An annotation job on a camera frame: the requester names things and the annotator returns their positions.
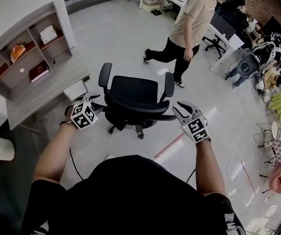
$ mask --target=black pants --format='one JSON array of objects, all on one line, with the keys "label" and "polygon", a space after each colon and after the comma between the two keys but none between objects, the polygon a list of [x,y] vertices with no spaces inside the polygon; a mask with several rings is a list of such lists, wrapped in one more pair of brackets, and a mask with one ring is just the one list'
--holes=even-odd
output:
[{"label": "black pants", "polygon": [[[194,56],[199,50],[199,45],[193,47]],[[175,69],[174,69],[174,80],[175,82],[181,81],[181,76],[188,69],[189,63],[184,59],[185,48],[174,44],[169,38],[166,43],[166,47],[163,51],[155,51],[148,49],[146,51],[146,57],[148,60],[154,59],[159,62],[169,63],[176,59]]]}]

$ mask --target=box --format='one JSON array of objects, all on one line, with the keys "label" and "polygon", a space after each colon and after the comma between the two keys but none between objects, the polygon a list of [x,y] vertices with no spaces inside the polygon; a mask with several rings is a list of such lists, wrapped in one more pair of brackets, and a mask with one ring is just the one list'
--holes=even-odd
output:
[{"label": "box", "polygon": [[147,12],[151,12],[152,10],[160,10],[162,3],[154,2],[152,0],[144,0],[142,4],[142,9]]}]

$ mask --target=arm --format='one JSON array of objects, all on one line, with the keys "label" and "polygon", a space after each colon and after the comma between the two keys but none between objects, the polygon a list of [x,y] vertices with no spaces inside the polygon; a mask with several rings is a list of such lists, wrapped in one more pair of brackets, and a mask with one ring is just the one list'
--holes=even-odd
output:
[{"label": "arm", "polygon": [[262,70],[262,72],[265,73],[265,72],[268,71],[270,68],[272,68],[276,63],[277,63],[277,60],[273,59],[273,60],[271,61],[271,63],[268,64],[268,66]]},{"label": "arm", "polygon": [[34,181],[43,179],[57,184],[60,183],[76,130],[73,124],[62,124],[60,126],[36,165],[33,173]]},{"label": "arm", "polygon": [[184,59],[186,61],[191,61],[194,56],[193,46],[192,46],[192,30],[191,26],[193,25],[195,18],[191,17],[190,15],[186,14],[184,19],[184,40],[185,40],[185,53]]},{"label": "arm", "polygon": [[197,191],[207,196],[211,193],[225,195],[225,185],[219,165],[214,156],[210,141],[196,144],[196,184]]}]

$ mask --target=floor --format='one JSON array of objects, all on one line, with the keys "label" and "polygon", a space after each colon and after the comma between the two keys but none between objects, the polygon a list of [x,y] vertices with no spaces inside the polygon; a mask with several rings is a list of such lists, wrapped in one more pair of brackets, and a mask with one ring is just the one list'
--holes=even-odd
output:
[{"label": "floor", "polygon": [[[146,47],[164,48],[174,24],[171,14],[154,16],[139,10],[137,0],[115,0],[78,11],[70,15],[70,20],[77,48],[91,71],[91,79],[86,84],[89,91],[103,95],[98,87],[98,76],[102,64],[111,62],[110,81],[114,75],[151,79],[159,83],[159,93],[162,94],[164,75],[159,75],[162,73],[159,71],[166,68],[173,72],[175,63],[151,61],[145,65],[142,55]],[[276,229],[281,222],[281,195],[262,194],[268,187],[267,181],[259,174],[270,171],[264,161],[272,153],[258,149],[257,143],[261,144],[263,135],[256,136],[256,143],[253,134],[262,133],[256,123],[270,123],[274,116],[267,112],[252,80],[237,89],[232,88],[232,80],[224,80],[229,66],[242,52],[236,51],[229,60],[210,72],[209,68],[216,62],[218,54],[213,50],[205,52],[205,47],[206,44],[201,43],[200,52],[183,77],[185,89],[175,89],[171,105],[186,100],[201,109],[208,119],[212,146],[235,212],[248,234],[270,234],[265,230]],[[67,105],[68,102],[64,102],[43,117],[49,137],[58,129]],[[184,181],[195,168],[196,148],[189,138],[181,136],[177,121],[157,123],[145,130],[145,138],[140,140],[135,131],[128,129],[108,134],[110,124],[103,113],[98,117],[99,121],[93,127],[78,131],[72,143],[75,163],[84,178],[107,154],[139,154],[156,160]],[[69,159],[62,184],[70,188],[79,181]],[[188,183],[195,185],[194,176]]]}]

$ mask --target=wire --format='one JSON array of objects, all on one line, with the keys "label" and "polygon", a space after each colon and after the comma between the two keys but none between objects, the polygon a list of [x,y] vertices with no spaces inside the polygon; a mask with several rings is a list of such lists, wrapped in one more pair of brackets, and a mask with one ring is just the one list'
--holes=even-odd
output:
[{"label": "wire", "polygon": [[188,181],[190,180],[191,176],[194,174],[194,172],[196,171],[196,169],[193,170],[193,172],[190,174],[189,178],[187,179],[186,183],[188,183]]},{"label": "wire", "polygon": [[229,160],[228,165],[227,165],[227,176],[228,176],[228,179],[229,179],[229,182],[230,182],[230,183],[232,183],[232,182],[231,182],[230,176],[229,176],[229,165],[230,165],[230,162],[231,162],[232,158],[236,156],[238,149],[240,149],[240,148],[242,147],[242,143],[243,143],[241,128],[242,128],[242,119],[243,119],[244,110],[245,110],[245,101],[246,101],[246,94],[245,94],[245,96],[244,96],[242,116],[241,116],[240,121],[239,121],[240,144],[239,144],[239,147],[238,147],[237,144],[236,144],[236,145],[234,146],[234,148],[232,149],[232,151],[230,152],[230,160]]},{"label": "wire", "polygon": [[232,66],[232,64],[234,64],[234,63],[237,62],[239,59],[241,59],[243,55],[244,55],[244,54],[242,54],[238,59],[236,59],[233,63],[231,63],[230,67]]},{"label": "wire", "polygon": [[71,150],[71,148],[70,148],[70,155],[71,155],[71,158],[72,158],[72,161],[73,161],[73,165],[74,165],[74,167],[75,167],[75,170],[76,170],[78,176],[81,178],[81,180],[83,180],[82,176],[81,176],[80,173],[78,172],[77,167],[76,167],[76,165],[75,165],[75,162],[74,162],[74,159],[73,159],[73,156],[72,156],[72,150]]}]

